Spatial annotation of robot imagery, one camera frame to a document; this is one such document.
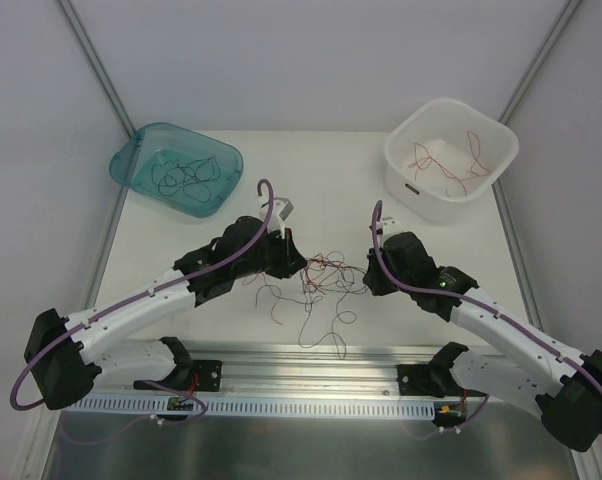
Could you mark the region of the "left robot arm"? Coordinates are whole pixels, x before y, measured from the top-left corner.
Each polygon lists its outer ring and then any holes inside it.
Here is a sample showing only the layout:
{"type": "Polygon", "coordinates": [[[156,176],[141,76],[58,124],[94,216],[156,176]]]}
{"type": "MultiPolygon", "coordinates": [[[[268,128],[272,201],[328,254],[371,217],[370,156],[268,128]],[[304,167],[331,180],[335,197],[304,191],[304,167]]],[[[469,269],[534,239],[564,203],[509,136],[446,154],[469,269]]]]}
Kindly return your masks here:
{"type": "Polygon", "coordinates": [[[137,341],[134,334],[229,293],[239,279],[288,279],[306,265],[290,229],[269,231],[243,216],[128,298],[66,317],[54,309],[39,314],[24,359],[43,404],[60,410],[105,386],[189,388],[193,361],[178,338],[137,341]]]}

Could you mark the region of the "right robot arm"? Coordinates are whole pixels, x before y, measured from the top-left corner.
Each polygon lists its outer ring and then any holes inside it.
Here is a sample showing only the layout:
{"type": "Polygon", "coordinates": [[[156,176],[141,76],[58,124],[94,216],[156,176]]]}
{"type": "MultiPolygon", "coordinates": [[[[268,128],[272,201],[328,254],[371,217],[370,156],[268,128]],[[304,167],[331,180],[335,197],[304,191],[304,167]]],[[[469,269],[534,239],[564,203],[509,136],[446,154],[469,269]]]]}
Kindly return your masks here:
{"type": "Polygon", "coordinates": [[[431,396],[473,390],[540,420],[564,446],[585,452],[602,436],[602,351],[590,354],[513,318],[477,281],[456,267],[438,266],[412,232],[371,228],[364,283],[375,296],[402,292],[423,311],[481,338],[507,363],[491,362],[450,342],[418,380],[431,396]]]}

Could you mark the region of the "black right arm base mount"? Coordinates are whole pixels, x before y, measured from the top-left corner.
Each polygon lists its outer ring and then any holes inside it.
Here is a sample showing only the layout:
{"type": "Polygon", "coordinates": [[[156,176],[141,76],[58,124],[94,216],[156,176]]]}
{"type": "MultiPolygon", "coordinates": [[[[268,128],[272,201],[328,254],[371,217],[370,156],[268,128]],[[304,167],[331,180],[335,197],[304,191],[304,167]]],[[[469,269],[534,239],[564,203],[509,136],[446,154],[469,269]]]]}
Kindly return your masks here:
{"type": "Polygon", "coordinates": [[[453,379],[451,369],[469,348],[456,342],[444,345],[427,363],[396,366],[401,396],[445,398],[463,396],[464,389],[453,379]]]}

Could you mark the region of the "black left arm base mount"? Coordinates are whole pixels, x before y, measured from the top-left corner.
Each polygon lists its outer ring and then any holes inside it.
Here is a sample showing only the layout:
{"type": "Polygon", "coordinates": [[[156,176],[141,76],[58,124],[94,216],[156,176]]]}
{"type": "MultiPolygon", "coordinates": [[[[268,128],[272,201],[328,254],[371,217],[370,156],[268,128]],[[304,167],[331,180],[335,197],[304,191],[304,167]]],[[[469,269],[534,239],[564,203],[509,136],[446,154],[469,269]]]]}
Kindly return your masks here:
{"type": "Polygon", "coordinates": [[[193,359],[184,344],[177,337],[162,337],[160,347],[166,347],[171,365],[166,374],[144,375],[133,383],[137,390],[158,390],[151,382],[172,390],[189,392],[218,392],[221,386],[221,360],[193,359]]]}

